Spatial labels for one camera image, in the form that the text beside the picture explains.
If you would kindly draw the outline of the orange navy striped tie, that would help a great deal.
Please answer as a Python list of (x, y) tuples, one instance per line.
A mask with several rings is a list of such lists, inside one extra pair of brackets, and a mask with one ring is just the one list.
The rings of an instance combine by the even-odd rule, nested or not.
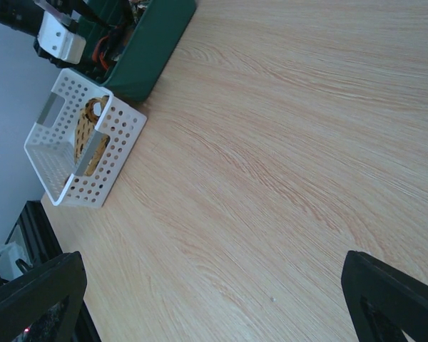
[(130, 26), (116, 26), (100, 38), (93, 50), (92, 61), (103, 71), (115, 66), (130, 40), (133, 29)]

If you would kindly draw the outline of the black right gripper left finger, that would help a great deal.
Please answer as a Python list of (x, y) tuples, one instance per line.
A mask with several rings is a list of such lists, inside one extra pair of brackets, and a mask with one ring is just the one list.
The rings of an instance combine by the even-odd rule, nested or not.
[(60, 254), (0, 286), (0, 341), (70, 341), (87, 287), (78, 251)]

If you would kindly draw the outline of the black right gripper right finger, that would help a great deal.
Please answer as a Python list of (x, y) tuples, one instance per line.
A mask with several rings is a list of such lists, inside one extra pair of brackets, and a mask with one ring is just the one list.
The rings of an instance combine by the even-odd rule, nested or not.
[(341, 285), (359, 341), (428, 341), (428, 285), (354, 250)]

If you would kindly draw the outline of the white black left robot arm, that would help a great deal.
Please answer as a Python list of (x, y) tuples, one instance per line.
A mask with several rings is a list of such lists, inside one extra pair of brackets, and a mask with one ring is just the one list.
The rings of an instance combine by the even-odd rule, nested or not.
[(0, 24), (9, 28), (37, 36), (44, 10), (33, 1), (0, 0)]

